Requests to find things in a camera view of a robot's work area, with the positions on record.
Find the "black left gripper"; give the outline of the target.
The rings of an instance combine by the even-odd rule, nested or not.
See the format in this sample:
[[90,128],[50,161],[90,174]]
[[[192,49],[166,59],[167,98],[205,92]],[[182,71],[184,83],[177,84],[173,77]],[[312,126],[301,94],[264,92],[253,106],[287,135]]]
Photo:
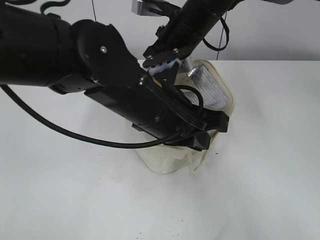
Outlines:
[[209,131],[225,133],[229,117],[204,107],[201,93],[187,85],[146,83],[136,88],[104,86],[86,90],[87,97],[131,122],[132,127],[167,146],[207,150]]

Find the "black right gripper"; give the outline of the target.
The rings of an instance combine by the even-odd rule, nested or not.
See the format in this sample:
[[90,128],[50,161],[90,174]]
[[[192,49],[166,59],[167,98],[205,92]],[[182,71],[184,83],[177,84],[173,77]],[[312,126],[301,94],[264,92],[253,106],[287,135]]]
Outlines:
[[177,74],[183,60],[188,58],[203,39],[201,24],[168,23],[159,27],[157,40],[147,47],[142,67],[150,75],[165,71]]

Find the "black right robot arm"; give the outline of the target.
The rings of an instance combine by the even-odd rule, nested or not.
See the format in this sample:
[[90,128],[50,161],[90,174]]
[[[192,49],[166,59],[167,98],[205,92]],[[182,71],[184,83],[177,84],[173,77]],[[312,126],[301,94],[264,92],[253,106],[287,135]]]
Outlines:
[[238,0],[188,0],[180,8],[164,0],[147,0],[154,5],[151,12],[169,18],[159,27],[154,44],[147,47],[142,67],[147,70],[188,58],[219,21],[225,26],[223,15],[233,9]]

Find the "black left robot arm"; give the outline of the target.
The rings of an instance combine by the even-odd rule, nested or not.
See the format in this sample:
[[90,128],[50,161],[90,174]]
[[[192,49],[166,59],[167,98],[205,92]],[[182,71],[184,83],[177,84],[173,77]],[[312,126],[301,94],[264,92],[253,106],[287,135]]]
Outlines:
[[[157,29],[157,40],[144,52],[143,64],[113,25],[90,19],[70,24],[46,13],[67,1],[45,2],[38,13],[23,9],[24,4],[0,3],[0,87],[43,125],[73,139],[120,149],[164,144],[202,151],[209,148],[209,131],[228,130],[226,113],[205,108],[197,89],[176,85],[175,80],[183,60],[236,4],[234,0],[188,0],[182,7],[165,0],[140,1],[138,14],[169,18]],[[154,141],[118,143],[71,132],[35,112],[12,85],[47,87],[61,95],[83,92]]]

